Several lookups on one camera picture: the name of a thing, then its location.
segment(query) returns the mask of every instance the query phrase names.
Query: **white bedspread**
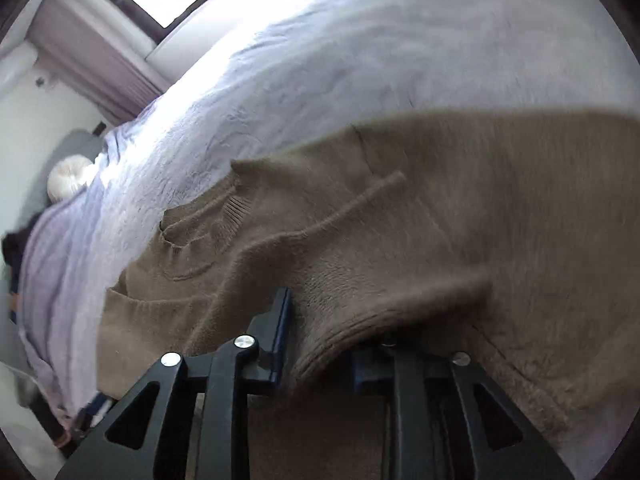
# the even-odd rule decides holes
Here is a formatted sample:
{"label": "white bedspread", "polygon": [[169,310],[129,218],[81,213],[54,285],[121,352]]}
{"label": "white bedspread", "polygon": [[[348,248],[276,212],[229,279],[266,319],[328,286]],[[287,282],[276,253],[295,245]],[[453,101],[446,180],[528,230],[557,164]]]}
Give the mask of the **white bedspread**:
{"label": "white bedspread", "polygon": [[604,41],[538,0],[287,0],[225,37],[108,135],[91,186],[31,235],[19,322],[56,413],[94,396],[104,291],[232,158],[411,108],[638,109],[640,69]]}

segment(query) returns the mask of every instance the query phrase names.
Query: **black metal bracket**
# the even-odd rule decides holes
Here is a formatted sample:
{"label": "black metal bracket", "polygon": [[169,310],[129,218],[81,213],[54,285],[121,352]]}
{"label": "black metal bracket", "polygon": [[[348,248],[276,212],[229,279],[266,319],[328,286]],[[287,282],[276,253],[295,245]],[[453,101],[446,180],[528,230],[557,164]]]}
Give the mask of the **black metal bracket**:
{"label": "black metal bracket", "polygon": [[205,393],[196,480],[248,480],[247,395],[276,391],[291,295],[213,354],[162,356],[88,434],[57,480],[184,478],[196,396]]}
{"label": "black metal bracket", "polygon": [[353,353],[354,388],[385,396],[383,479],[573,480],[529,419],[469,355],[395,346]]}
{"label": "black metal bracket", "polygon": [[[288,288],[247,333],[215,353],[169,352],[93,428],[58,480],[184,478],[196,396],[204,393],[196,480],[249,480],[247,395],[282,374]],[[468,355],[424,355],[387,341],[353,351],[359,394],[386,403],[383,479],[572,480],[551,446]]]}

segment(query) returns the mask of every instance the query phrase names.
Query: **gray pillow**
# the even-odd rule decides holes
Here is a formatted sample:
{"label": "gray pillow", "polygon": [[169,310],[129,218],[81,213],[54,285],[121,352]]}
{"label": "gray pillow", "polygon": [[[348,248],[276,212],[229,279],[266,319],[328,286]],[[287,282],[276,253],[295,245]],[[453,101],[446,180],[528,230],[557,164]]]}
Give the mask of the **gray pillow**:
{"label": "gray pillow", "polygon": [[33,215],[43,211],[51,205],[47,195],[47,179],[53,167],[63,158],[70,155],[84,155],[92,162],[102,151],[104,140],[96,137],[85,130],[73,130],[62,142],[53,150],[49,160],[40,170],[38,177],[31,186],[22,209],[18,217],[18,227],[28,224]]}

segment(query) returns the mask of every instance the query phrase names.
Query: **floor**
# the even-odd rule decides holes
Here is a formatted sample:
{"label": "floor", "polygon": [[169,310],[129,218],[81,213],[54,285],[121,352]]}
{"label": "floor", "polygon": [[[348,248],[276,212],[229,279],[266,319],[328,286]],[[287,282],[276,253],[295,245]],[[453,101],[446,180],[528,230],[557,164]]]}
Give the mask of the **floor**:
{"label": "floor", "polygon": [[64,461],[33,413],[15,398],[14,375],[0,365],[0,428],[36,480],[54,480]]}

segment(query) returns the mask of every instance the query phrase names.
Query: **pillow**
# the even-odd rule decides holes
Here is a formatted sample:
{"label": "pillow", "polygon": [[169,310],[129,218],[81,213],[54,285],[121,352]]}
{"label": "pillow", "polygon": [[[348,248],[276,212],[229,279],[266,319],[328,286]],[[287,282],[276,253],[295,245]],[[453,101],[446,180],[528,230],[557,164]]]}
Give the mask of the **pillow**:
{"label": "pillow", "polygon": [[27,225],[33,215],[41,213],[51,205],[51,200],[47,194],[47,179],[57,162],[69,155],[84,155],[91,160],[95,160],[102,151],[103,146],[103,139],[95,137],[85,130],[73,130],[62,139],[41,168],[36,180],[31,184],[28,195],[22,204],[16,225]]}
{"label": "pillow", "polygon": [[92,162],[84,155],[71,155],[57,163],[47,179],[47,194],[53,203],[73,197],[87,183]]}

